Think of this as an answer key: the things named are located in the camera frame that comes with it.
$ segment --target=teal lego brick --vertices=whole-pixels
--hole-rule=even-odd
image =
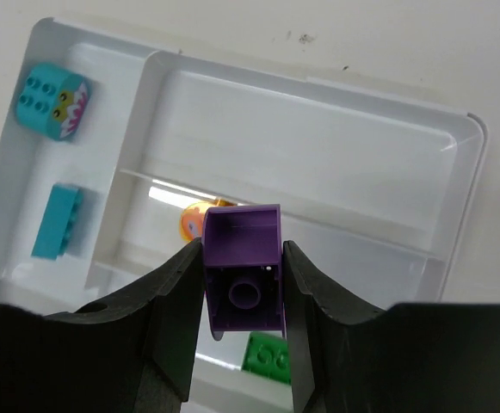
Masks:
[[[286,340],[269,334],[250,333],[242,370],[291,384]]]
[[[56,260],[65,253],[82,202],[81,188],[60,183],[52,186],[32,256]]]
[[[90,98],[89,82],[52,63],[39,63],[28,74],[16,103],[16,118],[53,140],[73,137]]]

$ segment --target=plastic tray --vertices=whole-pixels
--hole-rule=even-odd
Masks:
[[[486,131],[476,117],[317,79],[193,59],[47,19],[40,61],[87,77],[74,141],[45,139],[9,111],[0,141],[0,301],[74,310],[161,265],[184,241],[189,202],[281,204],[283,239],[383,308],[441,297]],[[18,97],[17,86],[12,108]],[[30,256],[51,186],[85,188],[71,247]],[[198,353],[240,367],[247,333]]]

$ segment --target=purple lego brick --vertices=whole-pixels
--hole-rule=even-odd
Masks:
[[[280,206],[210,208],[202,244],[213,336],[283,330]]]

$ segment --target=green block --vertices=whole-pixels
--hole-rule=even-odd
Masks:
[[[286,340],[263,333],[250,333],[242,370],[291,384]]]

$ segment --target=printed mouth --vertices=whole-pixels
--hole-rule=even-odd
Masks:
[[[79,88],[74,92],[74,102],[66,108],[68,117],[62,122],[60,126],[60,138],[64,139],[71,135],[79,126],[79,122],[87,106],[89,100],[89,91],[87,85],[82,82]]]

